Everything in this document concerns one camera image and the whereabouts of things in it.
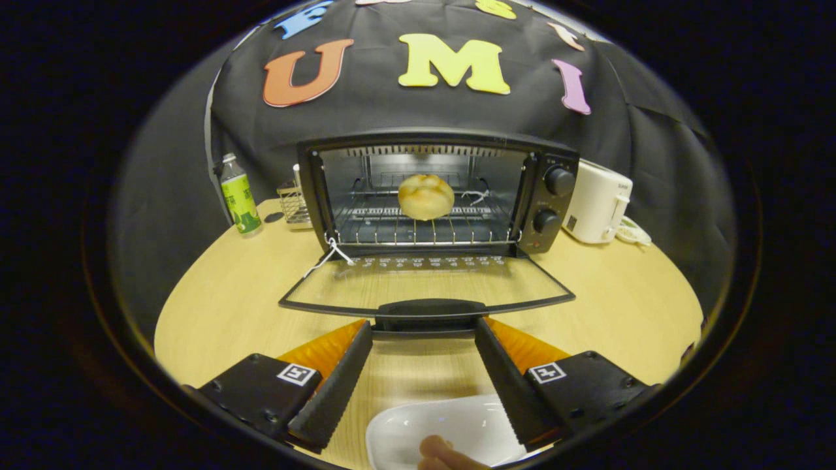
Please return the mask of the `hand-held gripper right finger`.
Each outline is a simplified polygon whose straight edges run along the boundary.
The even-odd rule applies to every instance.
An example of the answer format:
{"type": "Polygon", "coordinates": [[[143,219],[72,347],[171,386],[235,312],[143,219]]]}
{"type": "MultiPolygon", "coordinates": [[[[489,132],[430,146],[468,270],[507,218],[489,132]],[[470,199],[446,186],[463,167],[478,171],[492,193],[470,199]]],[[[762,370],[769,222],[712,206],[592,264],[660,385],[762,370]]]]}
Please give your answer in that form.
{"type": "Polygon", "coordinates": [[[475,322],[475,345],[528,451],[615,420],[631,401],[659,388],[596,351],[570,355],[488,317],[475,322]]]}

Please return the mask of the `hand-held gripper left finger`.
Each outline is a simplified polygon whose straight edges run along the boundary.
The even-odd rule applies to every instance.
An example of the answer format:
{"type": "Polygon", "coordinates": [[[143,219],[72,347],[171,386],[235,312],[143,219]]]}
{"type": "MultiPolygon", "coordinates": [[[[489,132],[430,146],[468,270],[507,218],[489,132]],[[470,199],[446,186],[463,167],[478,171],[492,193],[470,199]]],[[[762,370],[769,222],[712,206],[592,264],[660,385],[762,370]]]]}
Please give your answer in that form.
{"type": "Polygon", "coordinates": [[[321,452],[346,411],[372,348],[365,319],[280,355],[249,354],[198,392],[275,441],[321,452]]]}

